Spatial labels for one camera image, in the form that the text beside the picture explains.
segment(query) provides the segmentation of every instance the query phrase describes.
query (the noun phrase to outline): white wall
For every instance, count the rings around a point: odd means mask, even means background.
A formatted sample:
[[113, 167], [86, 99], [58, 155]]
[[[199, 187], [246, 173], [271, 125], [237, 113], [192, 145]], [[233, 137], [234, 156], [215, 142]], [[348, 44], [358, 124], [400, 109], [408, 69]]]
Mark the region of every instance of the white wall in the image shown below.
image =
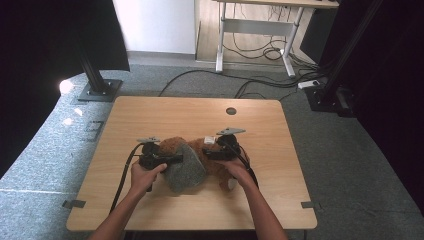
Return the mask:
[[195, 0], [113, 0], [128, 51], [195, 54]]

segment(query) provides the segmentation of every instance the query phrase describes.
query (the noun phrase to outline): white desk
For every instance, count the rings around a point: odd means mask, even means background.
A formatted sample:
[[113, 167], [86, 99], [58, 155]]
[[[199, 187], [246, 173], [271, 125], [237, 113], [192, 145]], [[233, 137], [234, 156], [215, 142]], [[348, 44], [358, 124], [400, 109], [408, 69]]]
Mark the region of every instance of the white desk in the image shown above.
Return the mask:
[[[261, 34], [261, 35], [274, 35], [274, 36], [287, 36], [287, 44], [284, 49], [281, 49], [282, 59], [287, 70], [289, 77], [295, 77], [293, 66], [291, 64], [289, 53], [293, 45], [294, 37], [296, 36], [299, 22], [305, 7], [309, 8], [337, 8], [339, 4], [329, 0], [214, 0], [221, 2], [221, 25], [219, 30], [219, 44], [216, 56], [216, 71], [222, 72], [223, 69], [223, 42], [224, 32], [231, 33], [248, 33], [248, 34]], [[225, 10], [227, 3], [244, 3], [244, 4], [259, 4], [259, 5], [276, 5], [276, 6], [294, 6], [299, 7], [294, 22], [271, 22], [271, 21], [253, 21], [244, 19], [228, 19], [225, 17]]]

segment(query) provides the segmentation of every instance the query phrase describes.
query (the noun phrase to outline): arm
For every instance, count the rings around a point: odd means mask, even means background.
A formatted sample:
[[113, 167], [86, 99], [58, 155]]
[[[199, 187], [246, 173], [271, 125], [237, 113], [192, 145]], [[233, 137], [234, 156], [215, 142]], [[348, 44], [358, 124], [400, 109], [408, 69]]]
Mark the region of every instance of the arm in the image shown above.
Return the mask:
[[165, 170], [165, 168], [166, 164], [162, 164], [151, 171], [146, 171], [140, 166], [138, 161], [133, 163], [130, 190], [89, 239], [119, 239], [138, 202], [156, 180], [157, 174]]
[[258, 239], [288, 240], [286, 232], [239, 159], [217, 161], [238, 180], [246, 194]]

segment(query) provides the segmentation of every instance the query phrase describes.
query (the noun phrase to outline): gray carpet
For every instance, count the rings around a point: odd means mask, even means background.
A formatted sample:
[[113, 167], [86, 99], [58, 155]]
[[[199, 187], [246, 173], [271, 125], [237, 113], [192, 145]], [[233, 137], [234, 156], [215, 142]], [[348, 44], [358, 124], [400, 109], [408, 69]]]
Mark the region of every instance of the gray carpet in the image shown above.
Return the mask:
[[[119, 95], [157, 96], [172, 78], [189, 70], [194, 68], [131, 65], [130, 73], [104, 71], [102, 75], [124, 81]], [[226, 70], [225, 74], [286, 81], [282, 73]], [[76, 102], [87, 79], [79, 75], [70, 81], [74, 89], [62, 95], [0, 181], [1, 239], [85, 239], [89, 234], [66, 229], [70, 210], [61, 205], [76, 198], [113, 104]], [[244, 82], [190, 73], [173, 82], [163, 96], [232, 98]], [[247, 89], [273, 99], [294, 91], [259, 84]], [[307, 239], [423, 238], [424, 218], [356, 119], [310, 111], [301, 90], [281, 102], [316, 205], [318, 227], [308, 231]], [[303, 237], [301, 231], [289, 234], [291, 239]]]

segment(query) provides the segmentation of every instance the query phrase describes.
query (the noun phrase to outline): table support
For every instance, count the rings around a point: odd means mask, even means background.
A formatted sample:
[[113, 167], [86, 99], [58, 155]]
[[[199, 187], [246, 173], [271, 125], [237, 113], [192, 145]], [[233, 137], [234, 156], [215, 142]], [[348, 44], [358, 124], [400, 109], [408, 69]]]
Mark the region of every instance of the table support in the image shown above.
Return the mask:
[[224, 57], [224, 24], [225, 24], [225, 10], [227, 8], [227, 4], [222, 3], [222, 13], [221, 13], [221, 25], [219, 29], [219, 44], [218, 44], [218, 52], [216, 55], [216, 72], [222, 72], [223, 65], [223, 57]]
[[293, 23], [288, 22], [270, 22], [270, 21], [252, 21], [242, 19], [226, 19], [226, 2], [222, 2], [222, 13], [219, 28], [219, 43], [216, 55], [216, 72], [220, 73], [223, 70], [223, 57], [224, 57], [224, 33], [247, 33], [247, 34], [260, 34], [260, 35], [275, 35], [275, 36], [288, 36], [285, 49], [281, 49], [281, 56], [290, 78], [295, 77], [293, 66], [291, 64], [289, 53], [293, 45], [294, 38], [299, 28], [300, 19], [303, 14], [303, 7], [299, 7], [296, 19]]
[[291, 65], [291, 61], [289, 58], [290, 49], [292, 48], [294, 37], [296, 36], [297, 29], [299, 28], [300, 19], [302, 18], [303, 14], [303, 7], [299, 7], [299, 10], [297, 11], [296, 20], [293, 23], [292, 30], [290, 32], [289, 38], [287, 40], [286, 46], [284, 50], [281, 50], [281, 58], [284, 61], [284, 65], [286, 66], [287, 74], [290, 78], [294, 78], [296, 75], [293, 70], [293, 66]]

